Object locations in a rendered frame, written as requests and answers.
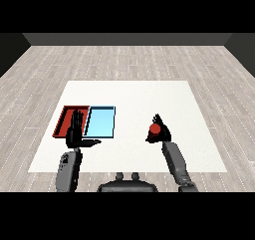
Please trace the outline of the shallow red open box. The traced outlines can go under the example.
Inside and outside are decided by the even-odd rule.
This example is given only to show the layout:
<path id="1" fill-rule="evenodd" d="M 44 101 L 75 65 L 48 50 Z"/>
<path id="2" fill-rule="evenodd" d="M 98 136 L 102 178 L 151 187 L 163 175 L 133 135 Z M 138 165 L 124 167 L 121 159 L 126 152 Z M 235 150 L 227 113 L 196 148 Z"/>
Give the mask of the shallow red open box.
<path id="1" fill-rule="evenodd" d="M 83 114 L 82 130 L 85 130 L 85 124 L 89 113 L 89 106 L 64 106 L 55 130 L 52 134 L 54 138 L 65 138 L 68 128 L 71 125 L 71 118 L 74 111 L 78 111 Z"/>

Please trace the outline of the dark grey robot body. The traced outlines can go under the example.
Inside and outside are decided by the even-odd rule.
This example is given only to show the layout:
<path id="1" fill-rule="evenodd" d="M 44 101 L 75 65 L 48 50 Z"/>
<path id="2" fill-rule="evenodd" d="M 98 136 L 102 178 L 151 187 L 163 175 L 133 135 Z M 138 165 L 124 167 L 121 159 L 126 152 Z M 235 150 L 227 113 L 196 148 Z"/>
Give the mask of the dark grey robot body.
<path id="1" fill-rule="evenodd" d="M 131 180 L 124 180 L 124 174 L 118 172 L 116 179 L 101 184 L 98 192 L 157 192 L 154 184 L 141 181 L 137 172 L 131 174 Z"/>

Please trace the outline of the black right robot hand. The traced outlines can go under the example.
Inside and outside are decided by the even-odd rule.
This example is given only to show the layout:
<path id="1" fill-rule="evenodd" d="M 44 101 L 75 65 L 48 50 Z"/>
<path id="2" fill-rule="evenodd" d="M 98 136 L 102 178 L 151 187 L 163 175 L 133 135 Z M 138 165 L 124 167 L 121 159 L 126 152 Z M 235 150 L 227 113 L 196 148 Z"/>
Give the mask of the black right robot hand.
<path id="1" fill-rule="evenodd" d="M 168 127 L 163 123 L 159 114 L 156 114 L 153 117 L 152 123 L 159 124 L 161 127 L 161 132 L 158 137 L 154 137 L 152 139 L 146 138 L 146 141 L 148 141 L 149 143 L 155 143 L 155 142 L 160 142 L 160 141 L 171 141 L 171 133 L 170 133 Z"/>

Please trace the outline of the small red can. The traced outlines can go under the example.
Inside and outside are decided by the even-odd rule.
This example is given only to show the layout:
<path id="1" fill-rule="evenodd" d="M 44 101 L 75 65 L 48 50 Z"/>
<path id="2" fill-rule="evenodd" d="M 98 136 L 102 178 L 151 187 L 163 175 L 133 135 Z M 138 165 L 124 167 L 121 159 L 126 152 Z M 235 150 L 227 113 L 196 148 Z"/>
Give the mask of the small red can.
<path id="1" fill-rule="evenodd" d="M 161 132 L 161 127 L 157 123 L 153 123 L 148 130 L 148 139 L 152 139 L 154 137 L 158 137 Z"/>

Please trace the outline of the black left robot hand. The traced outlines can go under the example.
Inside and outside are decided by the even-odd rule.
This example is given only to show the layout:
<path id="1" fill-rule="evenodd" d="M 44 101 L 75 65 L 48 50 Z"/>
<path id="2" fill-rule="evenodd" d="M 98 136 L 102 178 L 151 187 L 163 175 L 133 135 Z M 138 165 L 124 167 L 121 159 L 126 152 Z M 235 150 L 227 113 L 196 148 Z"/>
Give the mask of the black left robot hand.
<path id="1" fill-rule="evenodd" d="M 82 124 L 84 114 L 74 110 L 71 117 L 71 125 L 66 133 L 66 146 L 68 148 L 92 147 L 101 143 L 98 139 L 82 139 Z"/>

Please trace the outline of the shallow light blue open box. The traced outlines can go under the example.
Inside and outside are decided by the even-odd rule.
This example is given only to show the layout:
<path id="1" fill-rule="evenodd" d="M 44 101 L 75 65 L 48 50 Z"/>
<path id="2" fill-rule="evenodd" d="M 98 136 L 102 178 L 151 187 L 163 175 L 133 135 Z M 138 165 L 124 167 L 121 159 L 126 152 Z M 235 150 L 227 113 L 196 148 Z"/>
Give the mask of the shallow light blue open box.
<path id="1" fill-rule="evenodd" d="M 113 138 L 116 108 L 91 106 L 84 126 L 83 138 Z"/>

